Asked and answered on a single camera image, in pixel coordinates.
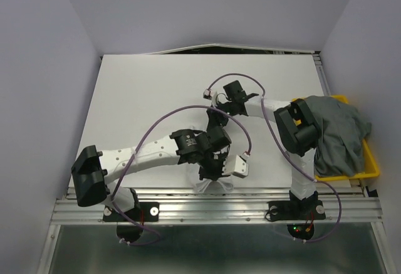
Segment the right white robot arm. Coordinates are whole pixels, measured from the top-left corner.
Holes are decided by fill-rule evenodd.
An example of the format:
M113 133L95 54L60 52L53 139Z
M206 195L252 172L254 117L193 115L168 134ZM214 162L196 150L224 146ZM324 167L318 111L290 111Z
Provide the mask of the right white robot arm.
M263 118L270 130L275 123L278 135L274 134L273 139L291 165L289 199L268 202L266 220L313 219L318 214L316 207L321 205L313 163L321 129L305 100L287 102L269 100L257 93L247 94L237 80L225 85L224 91L225 102L220 102L219 94L210 88L204 90L203 97L229 115Z

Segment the white skirt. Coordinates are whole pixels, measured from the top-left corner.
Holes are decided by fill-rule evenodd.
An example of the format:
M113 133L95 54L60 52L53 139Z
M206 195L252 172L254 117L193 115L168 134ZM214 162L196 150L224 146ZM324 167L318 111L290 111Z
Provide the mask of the white skirt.
M214 128L210 132L189 129L190 136L196 141L196 149L200 151L198 159L194 163L185 165L185 176L197 194L212 192L230 193L234 186L231 176L222 177L218 180L199 179L199 157L203 154L213 152L215 154L228 152L231 148L231 139L223 128Z

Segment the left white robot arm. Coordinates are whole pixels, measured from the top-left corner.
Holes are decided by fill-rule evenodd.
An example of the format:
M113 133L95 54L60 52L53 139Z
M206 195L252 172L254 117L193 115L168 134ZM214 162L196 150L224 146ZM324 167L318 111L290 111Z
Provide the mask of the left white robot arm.
M142 146L100 151L85 147L71 167L77 205L102 204L124 219L135 219L140 203L134 189L121 186L121 177L154 167L197 164L206 179L223 175L231 139L222 127L208 131L183 129Z

